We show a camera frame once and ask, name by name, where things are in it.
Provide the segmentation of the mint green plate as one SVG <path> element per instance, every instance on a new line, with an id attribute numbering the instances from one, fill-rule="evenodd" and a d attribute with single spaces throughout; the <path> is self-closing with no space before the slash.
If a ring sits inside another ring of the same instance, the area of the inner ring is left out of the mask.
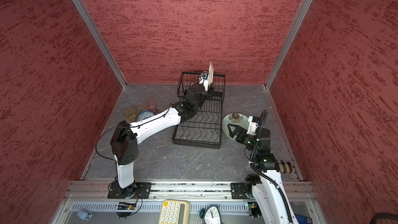
<path id="1" fill-rule="evenodd" d="M 230 140 L 235 140 L 235 138 L 230 136 L 230 132 L 229 132 L 229 128 L 228 128 L 229 124 L 240 126 L 243 129 L 245 129 L 247 132 L 248 127 L 249 127 L 248 116 L 241 114 L 241 113 L 229 113 L 223 118 L 222 130 L 223 130 L 224 134 Z"/>

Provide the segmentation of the cream plate gold rim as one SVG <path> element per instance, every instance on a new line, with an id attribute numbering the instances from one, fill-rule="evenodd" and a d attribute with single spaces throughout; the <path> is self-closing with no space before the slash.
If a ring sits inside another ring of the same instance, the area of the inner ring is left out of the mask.
<path id="1" fill-rule="evenodd" d="M 213 77 L 214 77 L 214 66 L 212 62 L 209 64 L 209 70 L 208 70 L 208 89 L 210 88 L 210 85 L 213 83 Z"/>

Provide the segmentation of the pink drinking glass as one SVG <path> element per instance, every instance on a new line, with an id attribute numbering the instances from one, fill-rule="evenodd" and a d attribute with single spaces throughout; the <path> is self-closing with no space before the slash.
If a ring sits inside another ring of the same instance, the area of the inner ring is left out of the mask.
<path id="1" fill-rule="evenodd" d="M 141 106 L 144 111 L 156 111 L 155 100 L 152 97 L 147 97 L 142 100 Z"/>

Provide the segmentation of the blue floral white bowl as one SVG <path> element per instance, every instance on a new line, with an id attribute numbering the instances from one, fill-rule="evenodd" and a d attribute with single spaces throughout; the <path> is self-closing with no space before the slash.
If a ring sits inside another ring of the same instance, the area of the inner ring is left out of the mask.
<path id="1" fill-rule="evenodd" d="M 148 119 L 148 118 L 153 117 L 154 115 L 155 115 L 155 113 L 152 112 L 152 111 L 149 111 L 149 110 L 147 110 L 147 111 L 142 111 L 142 112 L 140 112 L 140 113 L 137 115 L 135 121 L 136 121 L 136 122 L 143 121 L 143 120 L 145 120 L 145 119 Z"/>

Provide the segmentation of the amber drinking glass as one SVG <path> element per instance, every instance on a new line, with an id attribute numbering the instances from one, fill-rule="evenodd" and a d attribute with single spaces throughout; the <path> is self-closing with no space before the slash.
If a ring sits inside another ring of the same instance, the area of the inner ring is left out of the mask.
<path id="1" fill-rule="evenodd" d="M 126 107 L 123 110 L 123 116 L 129 121 L 129 122 L 135 122 L 136 118 L 138 116 L 138 110 L 135 106 L 129 106 Z"/>

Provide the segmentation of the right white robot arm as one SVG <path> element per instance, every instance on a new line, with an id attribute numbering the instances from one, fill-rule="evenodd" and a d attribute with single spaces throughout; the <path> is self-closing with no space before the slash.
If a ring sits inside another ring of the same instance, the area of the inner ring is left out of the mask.
<path id="1" fill-rule="evenodd" d="M 256 123 L 249 129 L 228 124 L 229 136 L 251 152 L 249 165 L 255 172 L 246 178 L 246 194 L 256 200 L 266 224 L 297 224 L 282 182 L 280 162 L 271 153 L 271 133 Z"/>

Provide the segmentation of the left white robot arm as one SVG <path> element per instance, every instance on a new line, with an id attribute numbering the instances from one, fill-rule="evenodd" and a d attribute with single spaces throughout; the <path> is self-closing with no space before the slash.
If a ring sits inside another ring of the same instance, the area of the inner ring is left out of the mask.
<path id="1" fill-rule="evenodd" d="M 117 176 L 109 187 L 109 199 L 131 199 L 138 196 L 134 178 L 134 161 L 138 158 L 138 145 L 152 135 L 193 118 L 207 99 L 212 99 L 212 84 L 193 84 L 186 90 L 185 98 L 150 118 L 128 124 L 122 121 L 110 141 Z"/>

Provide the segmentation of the teal alarm clock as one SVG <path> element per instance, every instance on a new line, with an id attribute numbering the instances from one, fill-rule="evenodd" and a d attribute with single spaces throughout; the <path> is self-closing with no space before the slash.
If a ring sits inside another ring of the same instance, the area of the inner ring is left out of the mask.
<path id="1" fill-rule="evenodd" d="M 221 213 L 216 205 L 200 210 L 199 218 L 201 219 L 201 224 L 222 224 Z"/>

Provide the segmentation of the yellow calculator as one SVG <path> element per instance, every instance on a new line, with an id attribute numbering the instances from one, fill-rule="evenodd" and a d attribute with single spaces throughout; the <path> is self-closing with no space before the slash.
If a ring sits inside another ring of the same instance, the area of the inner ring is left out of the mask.
<path id="1" fill-rule="evenodd" d="M 190 203 L 180 200 L 165 200 L 161 205 L 159 224 L 188 224 Z"/>

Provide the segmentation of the small grey cap object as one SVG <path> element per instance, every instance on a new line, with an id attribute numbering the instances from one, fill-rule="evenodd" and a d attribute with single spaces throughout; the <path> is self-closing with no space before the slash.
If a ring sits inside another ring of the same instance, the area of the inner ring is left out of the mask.
<path id="1" fill-rule="evenodd" d="M 93 215 L 91 212 L 89 212 L 85 209 L 80 209 L 76 214 L 79 217 L 79 219 L 86 220 L 86 221 L 89 221 Z"/>

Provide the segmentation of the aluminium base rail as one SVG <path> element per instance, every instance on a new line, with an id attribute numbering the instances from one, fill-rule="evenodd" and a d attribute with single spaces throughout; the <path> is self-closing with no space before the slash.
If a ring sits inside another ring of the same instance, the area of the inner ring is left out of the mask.
<path id="1" fill-rule="evenodd" d="M 118 212 L 120 202 L 138 203 L 136 211 L 155 211 L 154 206 L 165 200 L 182 200 L 191 204 L 193 211 L 205 205 L 220 203 L 227 213 L 249 212 L 247 204 L 256 201 L 244 182 L 233 181 L 175 181 L 153 180 L 137 182 L 138 194 L 124 198 L 112 189 L 110 180 L 76 180 L 71 182 L 53 223 L 65 223 L 72 211 L 86 209 L 90 212 Z"/>

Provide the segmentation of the aluminium corner post right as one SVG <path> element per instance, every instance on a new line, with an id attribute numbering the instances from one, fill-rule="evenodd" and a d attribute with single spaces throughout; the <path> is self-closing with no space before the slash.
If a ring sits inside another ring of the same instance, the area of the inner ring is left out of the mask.
<path id="1" fill-rule="evenodd" d="M 300 4 L 300 6 L 299 6 L 299 8 L 297 10 L 297 13 L 296 13 L 296 15 L 295 15 L 295 17 L 293 19 L 293 22 L 292 22 L 292 25 L 291 25 L 291 27 L 289 29 L 287 37 L 286 37 L 286 39 L 285 39 L 285 41 L 284 41 L 284 43 L 283 43 L 283 45 L 281 47 L 281 50 L 280 50 L 280 52 L 279 52 L 279 54 L 277 56 L 275 64 L 274 64 L 274 66 L 273 66 L 273 68 L 272 68 L 272 70 L 271 70 L 271 72 L 270 72 L 270 74 L 269 74 L 269 76 L 267 78 L 267 81 L 265 83 L 265 88 L 267 90 L 271 89 L 271 85 L 272 85 L 272 83 L 273 83 L 273 81 L 274 81 L 274 79 L 275 79 L 275 77 L 276 77 L 276 75 L 277 75 L 277 73 L 278 73 L 283 61 L 284 61 L 284 59 L 285 59 L 285 56 L 287 55 L 287 53 L 289 51 L 289 48 L 290 48 L 291 44 L 294 41 L 294 38 L 295 38 L 298 30 L 300 29 L 300 26 L 301 26 L 306 14 L 307 14 L 309 8 L 310 8 L 310 6 L 311 6 L 312 1 L 313 0 L 302 0 L 301 4 Z"/>

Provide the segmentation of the aluminium corner post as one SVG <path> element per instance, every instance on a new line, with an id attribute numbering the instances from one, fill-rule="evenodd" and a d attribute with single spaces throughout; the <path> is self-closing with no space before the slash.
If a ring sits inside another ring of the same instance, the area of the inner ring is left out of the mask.
<path id="1" fill-rule="evenodd" d="M 117 62 L 114 59 L 110 49 L 108 48 L 105 40 L 103 39 L 100 31 L 98 30 L 97 26 L 94 23 L 93 18 L 91 17 L 87 7 L 84 4 L 83 0 L 72 0 L 73 4 L 75 5 L 76 9 L 78 10 L 80 16 L 82 17 L 84 23 L 86 24 L 88 30 L 90 31 L 92 37 L 94 38 L 95 42 L 97 43 L 99 49 L 101 50 L 102 54 L 104 55 L 106 61 L 108 62 L 110 68 L 112 69 L 114 75 L 118 79 L 119 83 L 121 84 L 122 88 L 125 89 L 128 86 L 128 82 L 122 74 Z"/>
<path id="2" fill-rule="evenodd" d="M 294 38 L 295 38 L 298 30 L 300 29 L 300 26 L 301 26 L 306 14 L 307 14 L 309 8 L 310 8 L 310 6 L 311 6 L 312 1 L 313 0 L 302 0 L 301 4 L 300 4 L 300 6 L 299 6 L 299 8 L 297 10 L 297 13 L 296 13 L 296 15 L 295 15 L 295 17 L 293 19 L 293 22 L 292 22 L 292 25 L 291 25 L 291 27 L 289 29 L 287 37 L 286 37 L 286 39 L 285 39 L 285 41 L 284 41 L 284 43 L 283 43 L 283 45 L 281 47 L 281 50 L 280 50 L 280 52 L 279 52 L 279 54 L 277 56 L 275 64 L 274 64 L 274 66 L 273 66 L 273 68 L 272 68 L 272 70 L 271 70 L 271 72 L 270 72 L 270 74 L 269 74 L 269 76 L 267 78 L 267 81 L 265 83 L 265 88 L 267 90 L 271 89 L 271 85 L 272 85 L 272 83 L 273 83 L 273 81 L 274 81 L 274 79 L 275 79 L 275 77 L 276 77 L 276 75 L 277 75 L 277 73 L 278 73 L 283 61 L 284 61 L 284 59 L 285 59 L 285 56 L 287 55 L 287 53 L 289 51 L 289 48 L 290 48 L 291 44 L 294 41 Z"/>

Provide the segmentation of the aluminium corner post left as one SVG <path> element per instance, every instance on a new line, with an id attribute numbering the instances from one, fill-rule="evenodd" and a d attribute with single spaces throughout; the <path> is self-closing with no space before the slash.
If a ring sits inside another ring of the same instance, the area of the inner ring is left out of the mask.
<path id="1" fill-rule="evenodd" d="M 117 62 L 114 59 L 110 49 L 108 48 L 105 40 L 103 39 L 100 31 L 98 30 L 97 26 L 94 23 L 93 18 L 91 17 L 87 7 L 84 4 L 83 0 L 72 0 L 73 4 L 75 5 L 76 9 L 78 10 L 80 16 L 82 17 L 84 23 L 86 24 L 88 30 L 90 31 L 92 37 L 94 38 L 95 42 L 97 43 L 99 49 L 101 50 L 102 54 L 104 55 L 106 61 L 108 62 L 110 68 L 112 69 L 114 75 L 118 79 L 119 83 L 121 84 L 122 88 L 125 89 L 128 86 L 128 82 L 122 74 Z"/>

